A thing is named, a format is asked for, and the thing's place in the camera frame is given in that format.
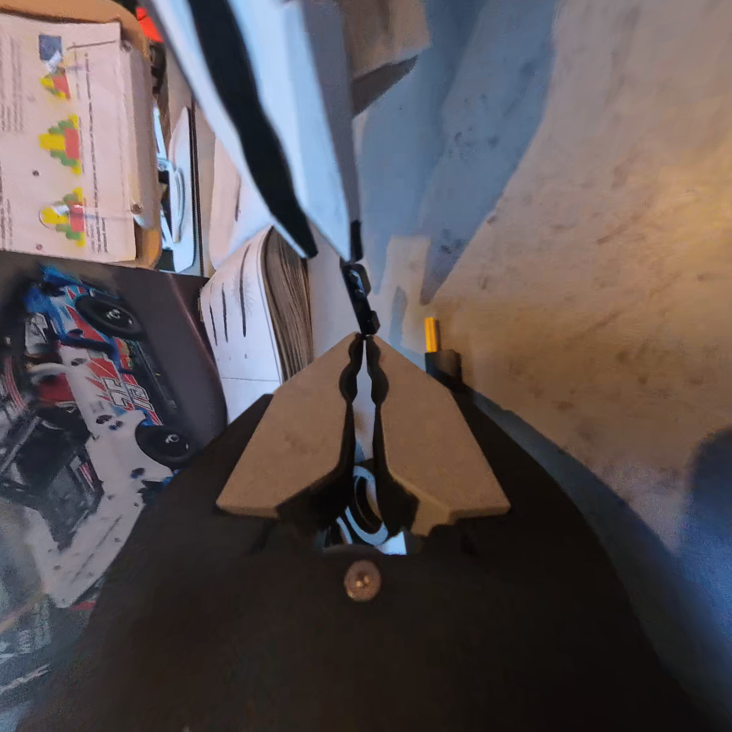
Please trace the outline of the grey desk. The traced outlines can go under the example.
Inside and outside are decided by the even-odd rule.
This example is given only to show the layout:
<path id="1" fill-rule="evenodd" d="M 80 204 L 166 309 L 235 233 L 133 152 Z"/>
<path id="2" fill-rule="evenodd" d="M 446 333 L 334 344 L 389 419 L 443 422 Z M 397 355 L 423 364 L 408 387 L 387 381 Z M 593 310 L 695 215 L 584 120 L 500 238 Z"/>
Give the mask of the grey desk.
<path id="1" fill-rule="evenodd" d="M 380 336 L 462 355 L 730 730 L 730 2 L 373 2 L 427 40 L 354 120 Z"/>

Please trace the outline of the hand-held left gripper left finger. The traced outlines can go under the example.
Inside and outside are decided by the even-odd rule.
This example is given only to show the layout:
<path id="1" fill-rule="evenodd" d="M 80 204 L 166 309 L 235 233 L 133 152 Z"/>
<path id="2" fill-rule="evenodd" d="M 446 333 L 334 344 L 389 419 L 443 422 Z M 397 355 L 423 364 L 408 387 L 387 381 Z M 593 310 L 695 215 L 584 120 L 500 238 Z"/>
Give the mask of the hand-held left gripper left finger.
<path id="1" fill-rule="evenodd" d="M 272 395 L 219 509 L 263 519 L 335 519 L 352 490 L 353 401 L 364 337 L 344 337 Z"/>

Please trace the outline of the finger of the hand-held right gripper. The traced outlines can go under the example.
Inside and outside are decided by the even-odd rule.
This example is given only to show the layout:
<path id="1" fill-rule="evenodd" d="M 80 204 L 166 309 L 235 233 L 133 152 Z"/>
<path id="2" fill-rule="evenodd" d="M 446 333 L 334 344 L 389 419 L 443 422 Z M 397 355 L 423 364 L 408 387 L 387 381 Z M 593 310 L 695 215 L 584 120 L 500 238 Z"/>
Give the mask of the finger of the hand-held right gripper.
<path id="1" fill-rule="evenodd" d="M 238 171 L 244 224 L 277 228 L 300 258 L 318 254 L 288 160 L 292 84 L 278 2 L 151 2 L 209 126 Z"/>
<path id="2" fill-rule="evenodd" d="M 344 21 L 336 2 L 230 2 L 306 230 L 359 261 L 360 195 Z"/>

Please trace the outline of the black toy car box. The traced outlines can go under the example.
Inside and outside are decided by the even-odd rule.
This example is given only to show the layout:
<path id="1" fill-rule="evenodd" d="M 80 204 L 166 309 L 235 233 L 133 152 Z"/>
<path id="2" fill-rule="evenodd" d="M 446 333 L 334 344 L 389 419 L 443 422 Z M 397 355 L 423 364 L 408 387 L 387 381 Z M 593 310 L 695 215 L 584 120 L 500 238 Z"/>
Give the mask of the black toy car box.
<path id="1" fill-rule="evenodd" d="M 143 510 L 225 427 L 205 283 L 2 253 L 2 730 L 68 663 Z"/>

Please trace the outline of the building instruction booklet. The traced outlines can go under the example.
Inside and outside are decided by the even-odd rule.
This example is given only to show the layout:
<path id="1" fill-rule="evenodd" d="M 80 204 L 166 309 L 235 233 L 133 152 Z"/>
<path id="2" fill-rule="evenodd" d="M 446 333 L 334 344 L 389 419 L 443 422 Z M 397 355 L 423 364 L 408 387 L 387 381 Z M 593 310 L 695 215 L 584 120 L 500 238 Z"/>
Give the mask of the building instruction booklet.
<path id="1" fill-rule="evenodd" d="M 209 258 L 200 293 L 229 423 L 314 359 L 307 265 L 215 141 Z"/>

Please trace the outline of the black brick piece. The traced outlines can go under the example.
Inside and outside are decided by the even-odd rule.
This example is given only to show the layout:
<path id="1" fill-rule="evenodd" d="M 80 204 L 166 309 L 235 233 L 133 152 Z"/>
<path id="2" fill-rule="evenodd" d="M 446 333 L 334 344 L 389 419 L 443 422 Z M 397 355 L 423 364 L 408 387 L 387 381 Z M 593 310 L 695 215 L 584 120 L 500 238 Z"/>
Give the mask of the black brick piece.
<path id="1" fill-rule="evenodd" d="M 364 336 L 377 334 L 380 323 L 368 299 L 371 293 L 371 281 L 364 266 L 360 263 L 341 261 L 340 271 L 361 334 Z"/>

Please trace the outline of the white stand base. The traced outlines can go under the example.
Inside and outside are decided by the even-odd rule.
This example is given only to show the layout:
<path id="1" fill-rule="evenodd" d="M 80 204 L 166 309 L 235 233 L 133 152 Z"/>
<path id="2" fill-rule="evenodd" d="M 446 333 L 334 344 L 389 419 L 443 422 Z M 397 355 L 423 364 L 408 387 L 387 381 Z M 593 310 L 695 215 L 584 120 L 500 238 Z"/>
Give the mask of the white stand base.
<path id="1" fill-rule="evenodd" d="M 203 273 L 197 142 L 193 114 L 183 107 L 169 139 L 163 115 L 153 107 L 156 163 L 160 185 L 161 255 L 157 268 L 177 275 Z"/>

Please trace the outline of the small black curved piece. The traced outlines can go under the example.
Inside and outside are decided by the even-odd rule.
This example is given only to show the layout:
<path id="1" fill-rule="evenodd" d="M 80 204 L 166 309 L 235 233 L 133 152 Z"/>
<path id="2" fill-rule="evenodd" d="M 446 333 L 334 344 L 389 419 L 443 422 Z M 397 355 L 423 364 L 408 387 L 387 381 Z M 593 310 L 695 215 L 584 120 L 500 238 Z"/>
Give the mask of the small black curved piece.
<path id="1" fill-rule="evenodd" d="M 462 359 L 455 350 L 438 350 L 425 353 L 426 373 L 451 392 L 462 392 Z"/>

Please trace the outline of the printed instruction sheet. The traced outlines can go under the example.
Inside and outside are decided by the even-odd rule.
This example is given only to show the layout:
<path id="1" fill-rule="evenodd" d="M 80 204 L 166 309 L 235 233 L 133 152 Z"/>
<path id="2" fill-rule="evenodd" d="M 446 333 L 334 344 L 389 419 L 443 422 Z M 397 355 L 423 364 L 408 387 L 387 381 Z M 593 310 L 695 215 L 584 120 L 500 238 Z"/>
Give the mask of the printed instruction sheet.
<path id="1" fill-rule="evenodd" d="M 136 259 L 122 30 L 2 13 L 1 246 Z"/>

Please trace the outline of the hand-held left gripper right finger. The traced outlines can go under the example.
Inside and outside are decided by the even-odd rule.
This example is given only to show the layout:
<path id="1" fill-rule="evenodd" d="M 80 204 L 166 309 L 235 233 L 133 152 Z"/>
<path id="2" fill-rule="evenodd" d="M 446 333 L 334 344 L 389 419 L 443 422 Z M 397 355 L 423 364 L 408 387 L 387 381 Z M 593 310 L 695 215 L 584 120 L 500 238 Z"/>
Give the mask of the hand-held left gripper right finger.
<path id="1" fill-rule="evenodd" d="M 506 515 L 509 499 L 453 393 L 377 336 L 366 340 L 373 468 L 389 535 Z"/>

